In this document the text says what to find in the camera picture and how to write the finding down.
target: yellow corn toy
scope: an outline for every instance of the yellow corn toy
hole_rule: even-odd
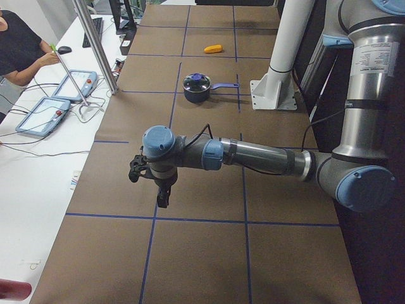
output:
[[[215,44],[214,46],[207,46],[204,49],[204,53],[206,53],[206,54],[220,53],[222,51],[223,51],[223,47],[221,44]]]

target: metal pole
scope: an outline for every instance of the metal pole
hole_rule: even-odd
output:
[[[63,62],[62,56],[59,55],[58,51],[55,51],[56,56],[59,58],[63,68],[65,69],[66,73],[68,74],[70,80],[72,81],[73,85],[75,86],[78,94],[80,95],[80,97],[82,98],[82,101],[84,103],[84,105],[89,106],[89,103],[86,100],[86,97],[84,97],[82,90],[78,87],[77,83],[75,82],[75,79],[73,78],[73,76],[71,75],[68,67],[65,65],[65,62]]]
[[[101,45],[101,41],[97,36],[96,29],[94,28],[93,22],[89,14],[89,10],[87,9],[87,6],[84,1],[82,0],[72,0],[72,1],[75,7],[76,14],[80,19],[80,22],[82,23],[84,32],[89,38],[91,48],[94,52],[94,56],[96,57],[101,72],[104,75],[109,90],[111,91],[112,95],[115,95],[118,90],[118,86],[116,84],[113,72],[111,71],[108,65],[106,54]]]

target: red object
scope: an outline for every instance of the red object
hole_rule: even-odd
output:
[[[22,301],[31,294],[32,286],[26,282],[0,279],[0,299]]]

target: cable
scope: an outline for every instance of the cable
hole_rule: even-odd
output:
[[[49,95],[45,92],[45,90],[42,88],[42,86],[40,84],[38,84],[37,80],[34,77],[34,81],[35,83],[39,86],[39,88],[42,90],[42,92],[44,92],[44,94],[46,95],[46,97],[49,97]]]
[[[77,119],[79,120],[79,122],[81,122],[82,124],[86,124],[87,122],[90,122],[100,111],[104,111],[103,106],[104,106],[104,104],[106,103],[106,99],[105,99],[105,98],[102,98],[102,97],[93,96],[93,93],[94,93],[94,92],[100,90],[100,88],[98,88],[98,87],[99,87],[100,84],[102,84],[102,82],[103,82],[104,80],[105,80],[104,78],[97,79],[96,87],[95,87],[94,90],[90,93],[90,97],[96,98],[96,99],[102,99],[102,100],[103,100],[103,103],[101,104],[100,108],[95,112],[95,114],[93,114],[93,116],[91,116],[88,120],[84,121],[84,120],[82,120],[74,111],[72,111],[72,109],[73,109],[74,107],[76,107],[76,106],[78,106],[78,105],[81,105],[81,103],[75,104],[74,106],[72,106],[72,107],[70,108],[70,110],[68,110],[68,112],[73,113],[73,114],[77,117]]]
[[[48,121],[48,122],[44,122],[44,123],[42,123],[42,124],[40,124],[40,125],[36,125],[35,127],[32,127],[32,128],[30,128],[30,129],[23,130],[23,131],[16,131],[16,132],[12,132],[12,133],[9,133],[9,134],[3,134],[3,135],[0,135],[0,137],[9,136],[9,135],[17,134],[17,133],[25,133],[26,131],[33,130],[33,129],[35,129],[35,128],[40,127],[41,125],[46,125],[46,124],[48,124],[48,123],[50,123],[50,122],[52,122],[52,121],[53,121],[53,119],[50,120],[50,121]]]
[[[48,133],[45,135],[43,138],[38,139],[37,141],[31,141],[31,142],[2,142],[0,146],[5,146],[7,144],[36,144],[39,141],[43,141],[45,138],[47,138],[51,133]]]
[[[276,175],[276,176],[282,175],[281,173],[261,171],[261,170],[259,170],[259,169],[256,169],[256,168],[253,168],[253,167],[251,167],[251,166],[245,165],[244,163],[241,163],[241,162],[236,161],[236,160],[234,160],[234,163],[237,163],[238,165],[241,165],[242,167],[248,168],[249,170],[255,171],[255,172],[260,173],[260,174]]]
[[[42,86],[43,88],[47,89],[48,87],[56,87],[59,84],[40,84],[40,86]],[[29,92],[29,91],[33,91],[33,90],[37,90],[38,87],[34,87],[36,85],[32,85],[30,86],[28,89],[25,89],[24,92]]]
[[[184,147],[184,149],[187,149],[187,148],[190,147],[192,144],[194,144],[194,143],[204,134],[204,131],[205,131],[207,128],[208,128],[208,132],[209,132],[210,138],[213,139],[214,137],[213,137],[213,134],[212,134],[212,132],[211,132],[211,127],[209,126],[209,123],[207,123],[207,124],[205,125],[205,127],[202,129],[202,131],[201,131],[200,133],[198,133],[198,135],[197,135],[191,142],[189,142],[189,143]]]
[[[10,110],[7,111],[7,114],[8,114],[8,113],[14,113],[14,114],[19,114],[19,115],[21,115],[21,114],[28,114],[29,112],[23,111],[23,110],[19,110],[19,109],[10,109]]]
[[[334,114],[332,114],[332,115],[329,115],[328,117],[319,119],[319,120],[317,120],[317,121],[315,121],[315,122],[311,122],[311,123],[306,127],[306,129],[305,129],[305,131],[304,131],[304,135],[303,135],[303,137],[302,137],[302,143],[301,143],[301,152],[304,151],[305,137],[306,137],[306,134],[307,134],[307,132],[308,132],[308,130],[309,130],[310,127],[312,127],[313,125],[319,124],[319,123],[321,123],[321,122],[324,122],[324,121],[328,120],[329,118],[332,118],[332,117],[334,117],[334,116],[337,116],[337,115],[339,115],[339,114],[341,114],[341,113],[343,113],[343,112],[344,112],[344,109],[343,109],[343,110],[340,110],[340,111],[338,111],[338,112],[336,112],[336,113],[334,113]]]
[[[26,87],[26,88],[23,90],[23,92],[25,92],[27,89],[31,89],[31,88],[33,88],[33,87],[46,86],[46,85],[49,85],[49,86],[58,86],[59,84],[55,84],[55,83],[33,84],[33,85],[30,85],[29,87]]]
[[[29,151],[24,151],[24,150],[20,150],[20,149],[16,149],[13,147],[9,147],[6,144],[2,144],[0,143],[0,146],[4,146],[6,148],[15,150],[15,151],[21,151],[24,153],[28,153],[34,156],[38,156],[38,157],[43,157],[43,156],[59,156],[59,155],[72,155],[72,154],[82,154],[82,153],[89,153],[90,151],[76,151],[76,152],[62,152],[62,153],[56,153],[56,154],[37,154],[37,153],[33,153],[33,152],[29,152]]]
[[[103,33],[105,33],[105,31],[107,31],[107,29],[109,29],[114,24],[114,18],[111,18],[110,21],[112,22],[112,24],[108,25],[107,28],[103,30]]]
[[[0,94],[1,97],[3,97],[9,104],[14,105],[6,96]]]
[[[304,103],[305,103],[305,100],[306,100],[306,98],[305,98],[305,93],[304,93],[304,90],[303,90],[302,87],[301,87],[301,84],[300,84],[299,81],[298,81],[298,77],[297,77],[296,72],[297,72],[297,71],[296,71],[295,69],[292,71],[292,73],[291,73],[291,75],[292,75],[292,80],[296,83],[296,85],[297,85],[297,87],[298,87],[298,90],[299,90],[299,93],[301,94],[301,96],[302,96],[302,98],[303,98],[303,100],[304,100]]]
[[[137,6],[134,5],[130,5],[131,8],[135,8],[136,10],[140,11],[141,13],[145,13],[144,11],[142,11],[140,8],[138,8]]]

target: white mounting bracket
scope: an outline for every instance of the white mounting bracket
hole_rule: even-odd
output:
[[[275,82],[275,88],[266,94],[267,73],[261,80],[251,80],[252,106],[254,110],[296,110],[294,86],[289,75],[287,83]]]

